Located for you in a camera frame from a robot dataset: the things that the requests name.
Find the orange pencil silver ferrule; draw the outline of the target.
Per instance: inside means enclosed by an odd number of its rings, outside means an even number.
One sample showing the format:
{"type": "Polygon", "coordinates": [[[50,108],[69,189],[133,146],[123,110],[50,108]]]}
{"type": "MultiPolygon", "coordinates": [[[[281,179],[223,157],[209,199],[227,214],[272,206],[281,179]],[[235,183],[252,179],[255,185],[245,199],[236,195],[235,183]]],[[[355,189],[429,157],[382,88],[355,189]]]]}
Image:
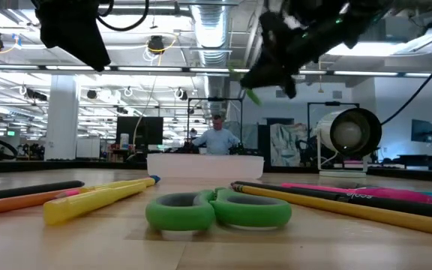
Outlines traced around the orange pencil silver ferrule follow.
{"type": "Polygon", "coordinates": [[[54,190],[50,192],[33,193],[0,199],[0,213],[43,205],[44,203],[55,199],[57,195],[65,191],[70,191],[70,189],[54,190]]]}

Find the wall-side blue monitor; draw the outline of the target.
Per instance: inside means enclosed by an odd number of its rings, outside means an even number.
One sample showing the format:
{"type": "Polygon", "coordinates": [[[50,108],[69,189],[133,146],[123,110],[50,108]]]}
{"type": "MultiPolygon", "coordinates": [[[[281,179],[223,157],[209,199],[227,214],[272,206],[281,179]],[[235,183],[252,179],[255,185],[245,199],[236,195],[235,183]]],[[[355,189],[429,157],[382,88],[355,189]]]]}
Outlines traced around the wall-side blue monitor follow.
{"type": "Polygon", "coordinates": [[[411,140],[419,143],[431,143],[432,123],[413,119],[411,124],[411,140]]]}

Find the white building pillar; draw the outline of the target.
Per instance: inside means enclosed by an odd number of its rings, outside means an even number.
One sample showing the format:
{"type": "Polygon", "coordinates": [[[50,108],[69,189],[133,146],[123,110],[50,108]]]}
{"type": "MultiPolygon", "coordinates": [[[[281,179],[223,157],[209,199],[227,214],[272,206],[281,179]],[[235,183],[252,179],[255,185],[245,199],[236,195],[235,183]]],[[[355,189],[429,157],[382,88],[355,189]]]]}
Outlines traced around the white building pillar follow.
{"type": "Polygon", "coordinates": [[[80,87],[75,76],[52,75],[46,126],[46,160],[76,157],[80,87]]]}

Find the clear plastic supply box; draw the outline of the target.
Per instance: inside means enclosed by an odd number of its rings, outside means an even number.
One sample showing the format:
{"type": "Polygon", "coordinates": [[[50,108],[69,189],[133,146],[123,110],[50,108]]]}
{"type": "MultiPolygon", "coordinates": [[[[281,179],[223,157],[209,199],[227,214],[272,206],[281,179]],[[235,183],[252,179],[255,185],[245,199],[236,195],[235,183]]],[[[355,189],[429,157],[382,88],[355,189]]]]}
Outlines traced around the clear plastic supply box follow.
{"type": "Polygon", "coordinates": [[[258,179],[264,159],[250,155],[148,154],[149,175],[161,178],[258,179]]]}

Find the black computer monitor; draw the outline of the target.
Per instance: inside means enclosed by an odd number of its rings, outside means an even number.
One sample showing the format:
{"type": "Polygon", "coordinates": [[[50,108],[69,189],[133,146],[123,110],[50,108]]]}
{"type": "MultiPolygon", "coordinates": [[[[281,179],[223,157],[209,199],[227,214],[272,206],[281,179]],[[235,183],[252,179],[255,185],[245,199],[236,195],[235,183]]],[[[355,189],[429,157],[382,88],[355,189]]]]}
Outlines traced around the black computer monitor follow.
{"type": "Polygon", "coordinates": [[[116,142],[120,134],[129,134],[129,146],[162,145],[164,132],[163,117],[120,116],[116,122],[116,142]]]}

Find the silver ribbed ceiling duct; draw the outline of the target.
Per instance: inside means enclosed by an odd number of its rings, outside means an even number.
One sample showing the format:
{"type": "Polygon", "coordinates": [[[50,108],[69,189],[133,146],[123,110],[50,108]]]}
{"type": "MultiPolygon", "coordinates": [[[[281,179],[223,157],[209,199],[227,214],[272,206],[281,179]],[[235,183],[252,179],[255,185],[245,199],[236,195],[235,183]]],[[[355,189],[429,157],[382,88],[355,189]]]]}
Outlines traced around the silver ribbed ceiling duct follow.
{"type": "MultiPolygon", "coordinates": [[[[228,25],[230,9],[222,5],[192,5],[190,11],[194,18],[194,34],[203,68],[225,68],[228,52],[228,25]]],[[[204,90],[207,98],[228,98],[229,77],[223,75],[204,76],[204,90]]]]}

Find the long ceiling light bar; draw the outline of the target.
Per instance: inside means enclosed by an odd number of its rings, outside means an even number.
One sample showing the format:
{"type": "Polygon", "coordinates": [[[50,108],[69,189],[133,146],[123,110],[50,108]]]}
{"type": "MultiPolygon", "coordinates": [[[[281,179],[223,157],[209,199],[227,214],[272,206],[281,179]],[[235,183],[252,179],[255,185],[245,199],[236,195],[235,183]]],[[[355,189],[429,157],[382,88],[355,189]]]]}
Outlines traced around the long ceiling light bar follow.
{"type": "MultiPolygon", "coordinates": [[[[61,74],[163,74],[182,76],[223,76],[227,74],[246,74],[247,68],[230,69],[227,67],[166,67],[166,66],[109,66],[102,71],[93,70],[84,65],[30,65],[0,64],[0,71],[24,73],[61,73],[61,74]]],[[[388,72],[388,71],[354,71],[354,70],[300,70],[296,75],[305,76],[341,76],[341,77],[404,77],[425,78],[427,72],[388,72]]]]}

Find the black pen white print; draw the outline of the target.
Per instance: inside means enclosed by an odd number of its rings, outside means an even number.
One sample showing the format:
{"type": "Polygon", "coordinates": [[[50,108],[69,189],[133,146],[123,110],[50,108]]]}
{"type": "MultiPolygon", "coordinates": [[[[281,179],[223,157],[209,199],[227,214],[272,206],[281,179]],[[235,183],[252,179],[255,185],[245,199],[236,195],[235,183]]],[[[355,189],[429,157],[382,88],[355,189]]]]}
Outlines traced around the black pen white print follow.
{"type": "Polygon", "coordinates": [[[342,203],[351,203],[359,206],[369,206],[396,212],[432,217],[432,204],[422,202],[386,199],[351,193],[336,193],[330,195],[328,198],[342,203]]]}

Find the dark background desk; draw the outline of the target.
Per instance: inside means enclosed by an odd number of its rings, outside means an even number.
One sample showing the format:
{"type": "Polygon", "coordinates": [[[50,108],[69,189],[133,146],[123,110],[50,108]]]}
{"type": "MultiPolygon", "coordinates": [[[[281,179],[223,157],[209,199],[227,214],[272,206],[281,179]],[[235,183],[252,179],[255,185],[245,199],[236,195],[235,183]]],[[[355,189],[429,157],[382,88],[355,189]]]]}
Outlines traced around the dark background desk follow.
{"type": "Polygon", "coordinates": [[[427,167],[432,171],[432,154],[402,154],[397,161],[407,167],[427,167]]]}

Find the white cabinet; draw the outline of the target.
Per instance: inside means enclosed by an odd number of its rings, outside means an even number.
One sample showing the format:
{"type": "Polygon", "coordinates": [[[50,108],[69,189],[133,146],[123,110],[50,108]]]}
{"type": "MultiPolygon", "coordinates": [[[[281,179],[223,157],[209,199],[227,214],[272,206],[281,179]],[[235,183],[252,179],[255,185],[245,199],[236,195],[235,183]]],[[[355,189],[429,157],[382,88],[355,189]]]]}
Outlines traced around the white cabinet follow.
{"type": "Polygon", "coordinates": [[[77,158],[99,158],[101,153],[101,141],[99,139],[78,139],[76,142],[77,158]]]}

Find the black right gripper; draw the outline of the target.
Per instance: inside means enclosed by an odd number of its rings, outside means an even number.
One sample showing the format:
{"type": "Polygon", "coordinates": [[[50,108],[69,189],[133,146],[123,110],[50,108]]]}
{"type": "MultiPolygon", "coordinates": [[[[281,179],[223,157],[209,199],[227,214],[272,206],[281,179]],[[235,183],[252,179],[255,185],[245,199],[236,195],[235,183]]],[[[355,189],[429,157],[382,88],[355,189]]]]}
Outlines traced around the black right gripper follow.
{"type": "Polygon", "coordinates": [[[319,7],[312,19],[305,19],[303,26],[295,28],[285,22],[288,13],[264,12],[260,16],[263,39],[260,64],[241,78],[241,86],[246,89],[280,86],[293,99],[297,91],[292,74],[340,44],[353,48],[358,43],[362,8],[341,10],[341,7],[319,7]]]}

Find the pink highlighter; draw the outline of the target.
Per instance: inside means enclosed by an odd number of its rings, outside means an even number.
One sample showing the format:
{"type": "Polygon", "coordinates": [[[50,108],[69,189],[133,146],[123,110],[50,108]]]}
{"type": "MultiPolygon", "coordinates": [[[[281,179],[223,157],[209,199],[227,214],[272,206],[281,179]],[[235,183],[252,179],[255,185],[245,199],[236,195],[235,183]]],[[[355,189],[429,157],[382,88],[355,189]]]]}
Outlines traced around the pink highlighter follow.
{"type": "Polygon", "coordinates": [[[406,200],[417,203],[429,203],[432,204],[432,196],[424,194],[424,192],[416,192],[411,190],[393,189],[387,187],[360,187],[360,188],[339,188],[339,187],[326,187],[312,184],[292,184],[283,183],[281,185],[284,188],[305,188],[316,191],[331,191],[340,192],[346,194],[358,194],[368,195],[379,198],[394,199],[394,200],[406,200]]]}

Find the green handled scissors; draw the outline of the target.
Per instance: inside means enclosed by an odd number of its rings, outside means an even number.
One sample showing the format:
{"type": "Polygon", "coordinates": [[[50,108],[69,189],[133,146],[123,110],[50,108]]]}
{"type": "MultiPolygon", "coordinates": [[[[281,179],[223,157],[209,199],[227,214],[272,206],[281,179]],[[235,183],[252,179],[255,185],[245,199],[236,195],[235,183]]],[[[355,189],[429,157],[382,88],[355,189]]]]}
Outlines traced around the green handled scissors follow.
{"type": "Polygon", "coordinates": [[[291,217],[288,202],[224,187],[166,194],[145,208],[150,227],[167,231],[207,230],[216,221],[239,227],[283,227],[291,217]]]}

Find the green pen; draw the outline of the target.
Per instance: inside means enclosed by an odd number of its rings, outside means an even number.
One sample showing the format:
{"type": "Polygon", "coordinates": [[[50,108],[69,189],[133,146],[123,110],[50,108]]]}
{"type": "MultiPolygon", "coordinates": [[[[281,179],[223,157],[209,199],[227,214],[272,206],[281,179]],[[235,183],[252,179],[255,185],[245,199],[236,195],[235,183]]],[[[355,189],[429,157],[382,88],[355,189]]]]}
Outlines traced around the green pen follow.
{"type": "MultiPolygon", "coordinates": [[[[229,74],[231,76],[234,76],[237,80],[241,80],[243,75],[241,73],[236,72],[235,69],[229,67],[229,74]]],[[[256,95],[256,93],[254,92],[253,89],[251,88],[247,88],[247,87],[243,87],[245,94],[249,97],[249,99],[256,104],[258,107],[260,107],[262,105],[261,100],[258,98],[258,96],[256,95]]]]}

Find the slim black pen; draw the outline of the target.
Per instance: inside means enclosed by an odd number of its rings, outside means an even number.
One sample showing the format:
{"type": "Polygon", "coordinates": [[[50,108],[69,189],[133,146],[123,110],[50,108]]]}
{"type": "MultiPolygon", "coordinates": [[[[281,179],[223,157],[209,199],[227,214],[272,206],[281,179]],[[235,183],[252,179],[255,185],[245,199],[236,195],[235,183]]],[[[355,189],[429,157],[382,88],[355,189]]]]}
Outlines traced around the slim black pen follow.
{"type": "Polygon", "coordinates": [[[60,191],[71,188],[80,188],[85,185],[82,181],[63,181],[49,184],[39,184],[27,187],[16,187],[6,190],[0,190],[0,199],[9,197],[18,197],[30,194],[39,194],[50,191],[60,191]]]}

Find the pale crumpled tarp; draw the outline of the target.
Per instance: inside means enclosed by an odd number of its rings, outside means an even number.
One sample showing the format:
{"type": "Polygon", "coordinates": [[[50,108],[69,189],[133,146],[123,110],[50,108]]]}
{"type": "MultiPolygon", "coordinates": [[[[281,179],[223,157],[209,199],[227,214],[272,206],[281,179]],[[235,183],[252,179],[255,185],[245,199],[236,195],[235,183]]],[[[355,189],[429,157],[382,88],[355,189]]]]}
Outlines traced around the pale crumpled tarp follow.
{"type": "Polygon", "coordinates": [[[273,167],[299,167],[300,151],[296,147],[299,140],[307,139],[307,125],[273,124],[270,126],[270,155],[273,167]]]}

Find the person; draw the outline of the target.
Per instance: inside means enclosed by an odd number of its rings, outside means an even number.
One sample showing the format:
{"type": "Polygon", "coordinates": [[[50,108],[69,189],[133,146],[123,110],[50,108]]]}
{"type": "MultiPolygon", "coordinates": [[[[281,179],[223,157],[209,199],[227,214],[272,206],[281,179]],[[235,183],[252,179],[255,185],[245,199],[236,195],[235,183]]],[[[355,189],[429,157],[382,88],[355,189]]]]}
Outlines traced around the person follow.
{"type": "Polygon", "coordinates": [[[230,148],[239,143],[240,140],[230,130],[223,128],[223,119],[220,115],[212,117],[212,129],[208,129],[201,137],[192,141],[197,147],[205,145],[207,155],[228,155],[230,148]]]}

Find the yellow pencil black ferrule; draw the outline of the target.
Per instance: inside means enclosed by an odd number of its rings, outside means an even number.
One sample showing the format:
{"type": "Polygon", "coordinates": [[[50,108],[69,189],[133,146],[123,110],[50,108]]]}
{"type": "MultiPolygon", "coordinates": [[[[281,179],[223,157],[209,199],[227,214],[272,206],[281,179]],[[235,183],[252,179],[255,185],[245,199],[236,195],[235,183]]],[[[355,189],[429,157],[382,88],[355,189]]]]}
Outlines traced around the yellow pencil black ferrule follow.
{"type": "Polygon", "coordinates": [[[432,217],[404,213],[401,211],[392,211],[383,208],[374,208],[364,205],[355,205],[348,202],[337,202],[329,199],[297,195],[294,193],[254,187],[236,182],[233,182],[231,187],[234,191],[245,194],[275,198],[299,206],[333,212],[340,215],[348,215],[354,218],[376,221],[383,224],[390,224],[397,227],[403,227],[432,234],[432,217]]]}

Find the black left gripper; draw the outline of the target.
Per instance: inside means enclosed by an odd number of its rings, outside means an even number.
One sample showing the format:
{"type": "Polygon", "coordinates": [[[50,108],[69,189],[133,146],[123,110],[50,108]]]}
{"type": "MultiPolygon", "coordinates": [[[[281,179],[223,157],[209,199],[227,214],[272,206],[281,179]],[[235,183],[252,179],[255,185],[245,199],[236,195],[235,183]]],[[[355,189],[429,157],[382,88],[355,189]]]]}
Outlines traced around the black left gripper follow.
{"type": "Polygon", "coordinates": [[[47,48],[59,47],[102,71],[110,57],[96,25],[100,0],[31,0],[47,48]]]}

